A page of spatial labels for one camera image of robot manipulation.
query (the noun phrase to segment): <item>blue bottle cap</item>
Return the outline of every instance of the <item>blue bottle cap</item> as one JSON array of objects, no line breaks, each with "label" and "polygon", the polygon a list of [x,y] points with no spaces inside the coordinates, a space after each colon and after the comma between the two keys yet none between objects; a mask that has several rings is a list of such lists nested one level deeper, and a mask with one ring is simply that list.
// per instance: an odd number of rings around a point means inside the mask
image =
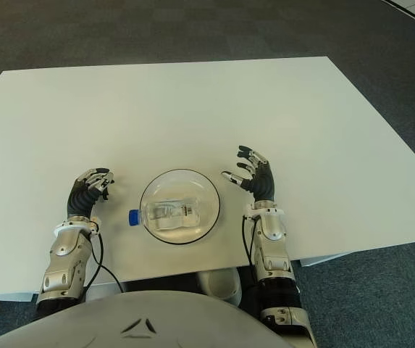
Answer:
[{"label": "blue bottle cap", "polygon": [[140,224],[140,211],[138,209],[129,211],[128,222],[130,226],[137,226]]}]

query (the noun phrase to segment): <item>robot forearm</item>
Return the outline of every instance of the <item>robot forearm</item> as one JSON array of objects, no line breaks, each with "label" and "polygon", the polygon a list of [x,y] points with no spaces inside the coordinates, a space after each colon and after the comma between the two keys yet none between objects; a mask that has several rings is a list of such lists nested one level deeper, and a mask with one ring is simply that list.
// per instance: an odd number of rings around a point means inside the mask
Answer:
[{"label": "robot forearm", "polygon": [[104,168],[88,170],[74,183],[67,202],[68,219],[58,225],[49,251],[50,263],[37,300],[37,319],[79,303],[83,298],[85,269],[91,255],[91,237],[98,221],[90,217],[96,200],[107,196],[112,173]]},{"label": "robot forearm", "polygon": [[253,241],[260,320],[288,341],[290,337],[297,340],[296,347],[316,347],[286,252],[286,232],[281,215],[283,211],[268,200],[255,202],[254,209],[248,212],[248,218],[258,219]]},{"label": "robot forearm", "polygon": [[232,183],[253,194],[254,206],[245,217],[254,220],[252,230],[255,245],[254,264],[257,275],[260,320],[274,332],[281,334],[297,348],[316,347],[309,317],[302,309],[299,289],[285,247],[286,231],[280,216],[283,211],[274,203],[274,180],[269,161],[258,152],[239,146],[238,163],[251,175],[243,178],[228,171],[222,172]]}]

